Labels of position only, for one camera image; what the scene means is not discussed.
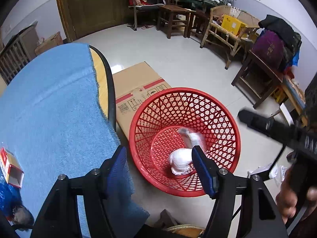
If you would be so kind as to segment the person right hand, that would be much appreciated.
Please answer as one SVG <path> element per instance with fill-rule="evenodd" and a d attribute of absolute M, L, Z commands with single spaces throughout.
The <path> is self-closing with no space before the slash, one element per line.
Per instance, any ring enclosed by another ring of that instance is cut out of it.
<path fill-rule="evenodd" d="M 281 184 L 281 190 L 276 196 L 276 203 L 279 213 L 284 223 L 294 217 L 296 213 L 296 204 L 298 201 L 296 193 L 290 187 L 290 177 L 293 167 L 290 167 L 285 173 L 285 179 Z M 316 209 L 317 200 L 316 187 L 310 187 L 307 192 L 308 206 L 301 220 L 309 217 Z"/>

